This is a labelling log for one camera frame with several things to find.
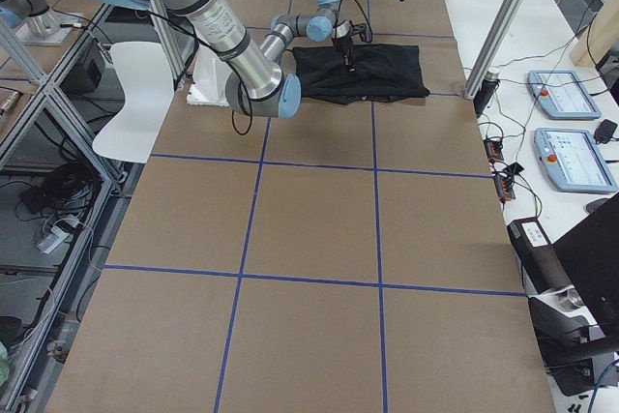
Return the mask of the black graphic t-shirt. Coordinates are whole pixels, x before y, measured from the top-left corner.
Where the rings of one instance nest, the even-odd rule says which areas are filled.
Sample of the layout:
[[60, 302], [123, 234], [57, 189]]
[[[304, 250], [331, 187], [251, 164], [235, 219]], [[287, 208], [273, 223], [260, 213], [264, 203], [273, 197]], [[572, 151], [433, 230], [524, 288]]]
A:
[[416, 45], [359, 45], [353, 50], [354, 71], [346, 69], [340, 54], [329, 47], [295, 47], [292, 54], [305, 98], [348, 105], [392, 103], [430, 94]]

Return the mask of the dark green water bottle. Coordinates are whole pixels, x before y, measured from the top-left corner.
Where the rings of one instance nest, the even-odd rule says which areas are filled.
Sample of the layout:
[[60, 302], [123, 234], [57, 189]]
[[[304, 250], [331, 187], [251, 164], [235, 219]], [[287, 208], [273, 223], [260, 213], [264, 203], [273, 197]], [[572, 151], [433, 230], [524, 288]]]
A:
[[477, 118], [480, 118], [484, 113], [484, 110], [499, 83], [499, 72], [494, 69], [489, 69], [484, 76], [480, 89], [477, 91], [473, 99], [474, 110]]

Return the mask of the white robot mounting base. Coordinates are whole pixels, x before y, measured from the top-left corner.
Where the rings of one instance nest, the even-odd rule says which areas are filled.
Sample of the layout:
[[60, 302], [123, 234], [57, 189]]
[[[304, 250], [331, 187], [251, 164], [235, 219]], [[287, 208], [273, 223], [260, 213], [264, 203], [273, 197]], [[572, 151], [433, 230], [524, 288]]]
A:
[[189, 105], [228, 106], [225, 85], [231, 69], [212, 50], [202, 46], [196, 55]]

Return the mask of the orange terminal connector block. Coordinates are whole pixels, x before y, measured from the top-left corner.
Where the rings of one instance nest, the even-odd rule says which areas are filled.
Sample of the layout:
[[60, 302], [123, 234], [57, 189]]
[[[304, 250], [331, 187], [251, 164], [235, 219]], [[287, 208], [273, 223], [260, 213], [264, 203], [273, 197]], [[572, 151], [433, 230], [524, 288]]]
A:
[[494, 140], [486, 138], [484, 141], [484, 148], [486, 156], [489, 162], [502, 162], [504, 161], [502, 147], [503, 144], [500, 140]]

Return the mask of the brown table mat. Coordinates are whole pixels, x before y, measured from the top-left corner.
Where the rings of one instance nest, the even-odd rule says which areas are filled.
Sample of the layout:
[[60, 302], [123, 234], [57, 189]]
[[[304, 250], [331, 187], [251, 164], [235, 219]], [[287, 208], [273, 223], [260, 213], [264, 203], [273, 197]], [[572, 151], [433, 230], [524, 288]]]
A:
[[[316, 0], [227, 0], [261, 41]], [[550, 412], [444, 0], [349, 0], [427, 98], [171, 105], [50, 412]]]

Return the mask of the grey teach pendant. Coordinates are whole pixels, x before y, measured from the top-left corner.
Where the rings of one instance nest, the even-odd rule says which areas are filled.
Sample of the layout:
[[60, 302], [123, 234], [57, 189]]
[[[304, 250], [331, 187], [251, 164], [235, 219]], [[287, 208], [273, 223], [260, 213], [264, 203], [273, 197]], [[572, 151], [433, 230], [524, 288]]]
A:
[[537, 128], [534, 146], [545, 174], [558, 191], [618, 191], [618, 185], [588, 131]]
[[533, 70], [527, 74], [533, 99], [552, 120], [596, 120], [598, 106], [573, 71]]

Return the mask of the white plastic chair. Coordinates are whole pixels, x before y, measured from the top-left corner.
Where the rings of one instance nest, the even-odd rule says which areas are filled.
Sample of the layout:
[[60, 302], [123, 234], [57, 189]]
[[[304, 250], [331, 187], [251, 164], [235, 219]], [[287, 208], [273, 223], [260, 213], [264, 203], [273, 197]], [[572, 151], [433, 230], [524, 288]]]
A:
[[125, 101], [92, 148], [107, 159], [145, 163], [175, 95], [172, 71], [158, 43], [118, 43], [110, 54]]

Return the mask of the black monitor on stand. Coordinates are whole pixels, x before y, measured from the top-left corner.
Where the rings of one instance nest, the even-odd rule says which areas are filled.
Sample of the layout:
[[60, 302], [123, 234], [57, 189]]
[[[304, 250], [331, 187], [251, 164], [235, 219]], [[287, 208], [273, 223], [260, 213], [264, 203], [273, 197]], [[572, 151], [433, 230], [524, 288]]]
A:
[[618, 197], [557, 241], [538, 220], [514, 220], [508, 235], [538, 292], [528, 300], [545, 368], [564, 396], [618, 384]]

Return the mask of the white power strip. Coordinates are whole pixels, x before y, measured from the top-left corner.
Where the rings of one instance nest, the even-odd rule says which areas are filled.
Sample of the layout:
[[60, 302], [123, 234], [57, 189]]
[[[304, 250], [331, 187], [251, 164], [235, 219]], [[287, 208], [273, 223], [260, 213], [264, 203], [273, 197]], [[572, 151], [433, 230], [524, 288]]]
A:
[[44, 253], [50, 254], [55, 251], [70, 235], [76, 231], [79, 225], [79, 219], [72, 215], [56, 220], [48, 229], [43, 232], [43, 236], [37, 240], [37, 249]]

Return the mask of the aluminium frame post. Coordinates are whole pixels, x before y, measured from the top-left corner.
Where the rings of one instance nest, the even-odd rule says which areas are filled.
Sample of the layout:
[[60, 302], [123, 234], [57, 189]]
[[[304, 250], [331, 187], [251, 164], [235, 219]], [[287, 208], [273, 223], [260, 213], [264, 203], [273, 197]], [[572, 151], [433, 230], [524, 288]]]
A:
[[472, 100], [480, 89], [486, 72], [489, 70], [522, 1], [503, 0], [466, 81], [463, 89], [465, 99]]

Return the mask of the aluminium frame side rail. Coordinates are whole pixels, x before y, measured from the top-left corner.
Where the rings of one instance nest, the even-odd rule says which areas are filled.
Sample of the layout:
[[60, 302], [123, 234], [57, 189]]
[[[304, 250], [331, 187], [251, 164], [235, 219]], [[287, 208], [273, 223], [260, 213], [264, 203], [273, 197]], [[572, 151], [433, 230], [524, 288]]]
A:
[[[61, 10], [59, 46], [23, 44], [1, 30], [1, 408], [40, 412], [68, 356], [141, 166], [98, 156], [97, 130], [121, 106], [105, 59], [113, 44], [162, 45], [176, 85], [192, 58], [190, 24], [153, 2], [139, 14], [113, 6]], [[67, 215], [79, 225], [55, 251], [44, 231]]]

